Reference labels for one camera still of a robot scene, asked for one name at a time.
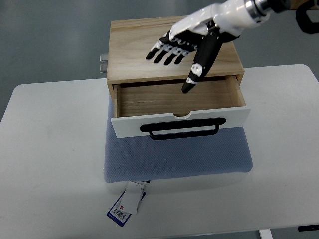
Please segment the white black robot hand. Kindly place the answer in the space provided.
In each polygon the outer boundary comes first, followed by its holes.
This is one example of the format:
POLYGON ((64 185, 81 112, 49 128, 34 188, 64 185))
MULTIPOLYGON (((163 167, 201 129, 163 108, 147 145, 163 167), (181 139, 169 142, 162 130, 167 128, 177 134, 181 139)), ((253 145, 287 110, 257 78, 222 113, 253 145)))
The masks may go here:
POLYGON ((170 52, 164 65, 169 65, 173 60, 175 64, 179 64, 189 53, 197 50, 188 78, 181 88, 183 93, 188 93, 207 75, 215 62, 223 44, 220 32, 238 37, 243 30, 255 28, 267 21, 270 12, 271 7, 266 0, 228 0, 224 3, 213 3, 175 23, 170 31, 154 44, 146 59, 151 60, 159 52, 154 60, 154 63, 159 63, 170 52), (210 21, 215 27, 208 30, 207 24, 210 21), (204 36, 198 48, 190 43, 179 46, 174 43, 178 41, 182 44, 183 41, 177 38, 177 35, 187 30, 204 36))

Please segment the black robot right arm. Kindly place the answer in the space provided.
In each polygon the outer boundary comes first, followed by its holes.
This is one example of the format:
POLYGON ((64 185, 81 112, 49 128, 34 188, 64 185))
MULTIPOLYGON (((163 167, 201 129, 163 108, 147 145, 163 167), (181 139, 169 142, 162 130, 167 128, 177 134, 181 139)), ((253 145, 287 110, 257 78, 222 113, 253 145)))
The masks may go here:
POLYGON ((179 64, 189 53, 195 57, 189 75, 181 90, 189 92, 209 72, 224 43, 237 39, 245 29, 255 28, 266 22, 270 14, 282 13, 296 6, 296 22, 307 34, 319 31, 319 24, 312 22, 307 11, 318 6, 317 0, 228 0, 208 5, 175 23, 150 49, 147 60, 164 64, 179 64))

